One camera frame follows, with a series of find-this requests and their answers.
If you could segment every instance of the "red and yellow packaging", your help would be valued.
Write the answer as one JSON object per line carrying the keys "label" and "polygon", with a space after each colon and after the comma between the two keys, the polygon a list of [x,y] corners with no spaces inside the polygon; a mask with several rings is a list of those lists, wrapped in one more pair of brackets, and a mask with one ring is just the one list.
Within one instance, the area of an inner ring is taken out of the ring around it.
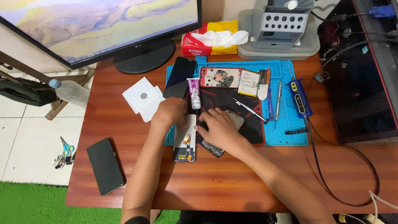
{"label": "red and yellow packaging", "polygon": [[183,56],[209,56],[209,55],[232,55],[238,53],[238,46],[230,47],[208,47],[198,39],[192,37],[191,33],[205,34],[207,31],[214,32],[228,30],[231,34],[238,31],[238,21],[209,22],[202,23],[202,28],[183,35],[181,40],[181,51]]}

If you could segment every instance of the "purple glue tube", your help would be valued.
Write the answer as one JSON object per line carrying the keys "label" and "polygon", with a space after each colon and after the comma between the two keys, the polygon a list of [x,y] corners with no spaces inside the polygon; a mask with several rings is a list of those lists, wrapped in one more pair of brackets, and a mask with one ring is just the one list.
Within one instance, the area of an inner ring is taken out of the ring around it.
{"label": "purple glue tube", "polygon": [[192,109],[197,110],[201,108],[199,97],[199,78],[187,79],[189,86],[189,94],[191,95]]}

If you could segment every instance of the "black mouse pad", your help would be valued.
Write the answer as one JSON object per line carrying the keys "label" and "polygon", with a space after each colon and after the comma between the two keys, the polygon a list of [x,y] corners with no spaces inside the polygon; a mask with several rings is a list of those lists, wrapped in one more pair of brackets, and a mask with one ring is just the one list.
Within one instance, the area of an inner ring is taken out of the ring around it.
{"label": "black mouse pad", "polygon": [[[201,125],[199,116],[203,111],[215,109],[220,107],[222,110],[231,109],[237,114],[245,117],[245,122],[239,129],[239,133],[245,137],[254,146],[263,146],[265,144],[264,125],[263,121],[256,115],[247,111],[244,107],[236,104],[235,99],[252,108],[258,114],[262,114],[261,101],[257,97],[246,96],[238,93],[237,88],[220,88],[208,87],[200,88],[201,109],[193,110],[191,106],[191,99],[187,97],[188,114],[197,115],[197,125]],[[196,145],[200,145],[203,137],[196,132]]]}

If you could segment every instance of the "wooden desk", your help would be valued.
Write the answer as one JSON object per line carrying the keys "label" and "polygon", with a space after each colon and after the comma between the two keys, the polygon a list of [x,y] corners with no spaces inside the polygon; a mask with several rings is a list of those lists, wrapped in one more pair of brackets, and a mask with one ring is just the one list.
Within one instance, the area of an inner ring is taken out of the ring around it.
{"label": "wooden desk", "polygon": [[[87,155],[87,147],[112,137],[123,171],[129,177],[143,146],[150,123],[135,115],[122,93],[146,77],[153,86],[164,90],[166,67],[181,56],[180,45],[162,67],[142,74],[127,75],[112,65],[112,60],[97,66],[76,160],[70,177],[66,205],[120,208],[125,186],[101,196]],[[208,57],[215,61],[242,61],[238,55]],[[305,61],[294,61],[297,77],[303,77],[308,88],[311,77],[320,67],[318,55]],[[314,116],[312,122],[321,136],[336,141],[332,111],[325,88],[314,82],[309,94]],[[331,146],[314,136],[322,173],[330,189],[342,200],[361,203],[369,199],[368,190],[374,190],[375,181],[367,164],[344,147]],[[380,197],[398,204],[398,150],[389,146],[356,146],[375,165],[381,182]],[[373,205],[356,208],[344,205],[327,194],[319,181],[311,146],[259,147],[267,158],[290,172],[326,204],[333,213],[373,213]],[[193,163],[173,162],[172,147],[162,158],[162,168],[153,209],[214,210],[250,212],[288,212],[261,179],[244,163],[228,153],[216,158],[202,147],[197,147],[197,160]],[[396,212],[382,203],[379,212]]]}

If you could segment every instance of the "hand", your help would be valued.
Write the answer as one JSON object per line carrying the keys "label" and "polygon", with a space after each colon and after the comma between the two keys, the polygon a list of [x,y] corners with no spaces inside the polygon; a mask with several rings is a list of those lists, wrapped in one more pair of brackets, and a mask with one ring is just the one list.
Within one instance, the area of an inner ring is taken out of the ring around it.
{"label": "hand", "polygon": [[203,112],[199,120],[205,121],[209,127],[209,131],[198,125],[194,127],[195,130],[203,136],[203,139],[227,151],[234,157],[239,157],[242,148],[245,147],[245,145],[250,145],[250,143],[238,133],[233,119],[227,112],[222,111],[220,108]]}
{"label": "hand", "polygon": [[160,102],[158,110],[152,117],[151,126],[165,128],[167,131],[174,124],[184,123],[187,102],[184,99],[171,97]]}

